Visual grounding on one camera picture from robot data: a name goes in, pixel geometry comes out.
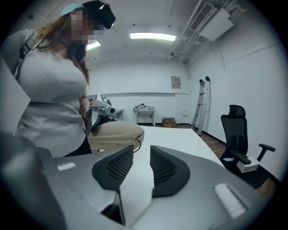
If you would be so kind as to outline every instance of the woman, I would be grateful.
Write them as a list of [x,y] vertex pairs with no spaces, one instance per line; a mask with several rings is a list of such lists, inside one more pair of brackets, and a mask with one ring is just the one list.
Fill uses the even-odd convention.
[[[18,125],[18,134],[53,157],[91,153],[83,129],[89,106],[89,83],[84,57],[88,40],[103,29],[95,20],[101,1],[67,6],[62,16],[38,31],[24,30],[3,43],[1,54],[31,102]],[[27,37],[35,45],[16,71],[19,52]]]

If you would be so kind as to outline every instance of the office chair armrest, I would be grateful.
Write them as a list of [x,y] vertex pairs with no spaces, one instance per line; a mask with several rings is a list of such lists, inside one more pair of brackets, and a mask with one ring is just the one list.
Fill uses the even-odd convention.
[[262,151],[260,153],[260,155],[258,156],[257,160],[261,161],[261,159],[263,158],[264,154],[266,153],[267,150],[270,150],[271,152],[275,152],[275,148],[268,146],[268,145],[264,145],[264,144],[259,144],[259,146],[262,148]]
[[250,164],[251,160],[247,158],[247,156],[244,156],[243,154],[237,152],[236,150],[232,150],[231,153],[237,158],[238,161],[240,161],[243,164]]
[[259,144],[259,146],[262,148],[262,149],[267,149],[267,150],[270,150],[271,152],[275,152],[275,148],[271,147],[271,146],[268,146],[268,145],[265,145],[265,144]]

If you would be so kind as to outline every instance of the framed picture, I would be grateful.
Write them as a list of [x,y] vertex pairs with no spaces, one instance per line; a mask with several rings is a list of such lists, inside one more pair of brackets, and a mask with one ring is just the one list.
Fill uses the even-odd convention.
[[181,78],[180,77],[171,77],[172,88],[181,89]]

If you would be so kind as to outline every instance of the headrest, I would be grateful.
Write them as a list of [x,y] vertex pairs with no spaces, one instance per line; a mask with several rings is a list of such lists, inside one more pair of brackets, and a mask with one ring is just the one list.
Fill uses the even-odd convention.
[[246,112],[242,106],[238,105],[229,105],[230,107],[230,112],[228,114],[229,117],[234,117],[234,118],[244,118],[246,115]]

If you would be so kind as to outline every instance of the small table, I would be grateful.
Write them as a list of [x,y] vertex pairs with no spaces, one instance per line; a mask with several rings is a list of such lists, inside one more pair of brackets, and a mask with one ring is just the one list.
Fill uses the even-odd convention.
[[117,110],[117,111],[115,112],[115,115],[116,115],[116,116],[119,115],[119,116],[121,117],[120,120],[123,120],[123,110],[124,110],[124,109],[122,109],[122,110]]
[[152,114],[152,116],[153,116],[153,126],[155,127],[155,112],[156,112],[156,110],[147,110],[147,109],[145,109],[145,110],[134,110],[134,112],[135,112],[135,115],[136,115],[136,124],[138,124],[138,114]]

